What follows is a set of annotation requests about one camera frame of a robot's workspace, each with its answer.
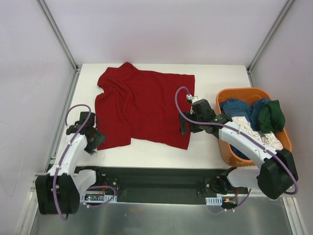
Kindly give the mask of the red t-shirt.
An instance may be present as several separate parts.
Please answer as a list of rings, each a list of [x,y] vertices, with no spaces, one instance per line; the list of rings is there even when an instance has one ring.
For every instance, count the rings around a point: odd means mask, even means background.
[[[190,110],[185,86],[195,90],[194,75],[139,70],[131,63],[109,67],[99,77],[103,89],[95,99],[98,130],[106,140],[98,149],[105,150],[131,144],[132,139],[163,143],[187,149],[190,134],[180,132],[179,112]]]

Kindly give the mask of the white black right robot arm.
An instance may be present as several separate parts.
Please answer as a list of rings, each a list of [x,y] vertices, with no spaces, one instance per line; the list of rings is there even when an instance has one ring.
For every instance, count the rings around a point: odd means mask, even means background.
[[[189,112],[179,112],[180,130],[206,132],[229,143],[246,155],[254,167],[231,167],[210,184],[218,193],[226,194],[236,188],[258,188],[270,199],[282,194],[298,193],[298,175],[292,153],[283,148],[276,150],[240,128],[224,114],[215,114],[208,101],[188,94]]]

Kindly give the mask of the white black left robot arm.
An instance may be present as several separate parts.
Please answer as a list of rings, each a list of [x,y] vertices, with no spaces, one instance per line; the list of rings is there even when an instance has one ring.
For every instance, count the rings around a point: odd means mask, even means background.
[[[85,153],[95,154],[104,141],[105,135],[97,130],[96,114],[81,112],[79,120],[66,129],[66,142],[59,159],[35,181],[40,214],[67,218],[77,213],[88,187],[99,190],[103,186],[103,178],[94,170],[83,170],[78,175],[74,172],[79,158]]]

